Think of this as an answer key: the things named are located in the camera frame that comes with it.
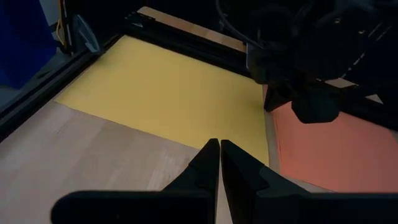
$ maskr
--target black frame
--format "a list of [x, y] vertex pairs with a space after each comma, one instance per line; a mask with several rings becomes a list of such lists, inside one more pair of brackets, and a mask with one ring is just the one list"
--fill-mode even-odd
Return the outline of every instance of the black frame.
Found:
[[[67, 21], [71, 21], [74, 15], [73, 8], [68, 8], [67, 5], [66, 7], [68, 12]], [[135, 11], [127, 12], [122, 14], [122, 16], [123, 18], [120, 20], [122, 25], [118, 27], [117, 31], [111, 32], [107, 30], [106, 40], [100, 42], [105, 50], [111, 47], [122, 35], [127, 34], [250, 78], [246, 68], [246, 54], [243, 52], [162, 24]], [[73, 38], [75, 37], [72, 34], [71, 37], [72, 43], [74, 43]], [[79, 76], [97, 58], [97, 55], [87, 50], [75, 52], [67, 63], [44, 76], [36, 86], [32, 86], [1, 108], [0, 141], [10, 135], [75, 77]], [[329, 86], [329, 88], [340, 91], [340, 89], [333, 86]], [[280, 105], [287, 101], [283, 97], [271, 98], [272, 94], [270, 92], [273, 90], [269, 89], [268, 91], [265, 103], [266, 110], [273, 110], [275, 105]], [[345, 98], [341, 102], [341, 109], [359, 118], [398, 131], [398, 118], [394, 113], [386, 111], [379, 103], [363, 97]]]

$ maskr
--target blue object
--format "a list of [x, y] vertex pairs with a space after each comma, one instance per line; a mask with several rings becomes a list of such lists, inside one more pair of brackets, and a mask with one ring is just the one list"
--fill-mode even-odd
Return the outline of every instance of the blue object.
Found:
[[0, 0], [0, 85], [22, 88], [56, 49], [39, 0]]

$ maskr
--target yellow paper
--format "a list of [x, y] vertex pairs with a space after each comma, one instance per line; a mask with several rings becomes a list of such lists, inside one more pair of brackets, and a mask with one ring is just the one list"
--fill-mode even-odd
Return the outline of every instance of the yellow paper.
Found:
[[56, 99], [73, 109], [200, 149], [229, 139], [268, 165], [262, 86], [122, 37]]

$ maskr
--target black cable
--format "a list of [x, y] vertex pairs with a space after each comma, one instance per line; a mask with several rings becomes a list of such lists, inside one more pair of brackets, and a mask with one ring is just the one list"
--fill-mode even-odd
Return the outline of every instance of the black cable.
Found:
[[264, 50], [264, 47], [257, 43], [256, 41], [250, 39], [249, 37], [245, 36], [244, 34], [240, 33], [237, 29], [235, 29], [235, 27], [233, 27], [228, 20], [225, 18], [223, 11], [221, 10], [221, 6], [220, 6], [220, 0], [216, 0], [216, 10], [218, 13], [218, 16], [220, 17], [220, 19], [223, 21], [224, 25], [226, 26], [226, 28], [231, 31], [237, 38], [242, 39], [243, 41], [254, 45], [260, 49]]

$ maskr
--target orange paper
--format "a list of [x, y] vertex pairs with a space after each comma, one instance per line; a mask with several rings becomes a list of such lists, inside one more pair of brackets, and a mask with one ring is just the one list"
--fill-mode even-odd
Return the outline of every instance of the orange paper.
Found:
[[388, 129], [346, 113], [303, 124], [290, 103], [273, 115], [281, 174], [335, 192], [398, 192], [398, 143]]

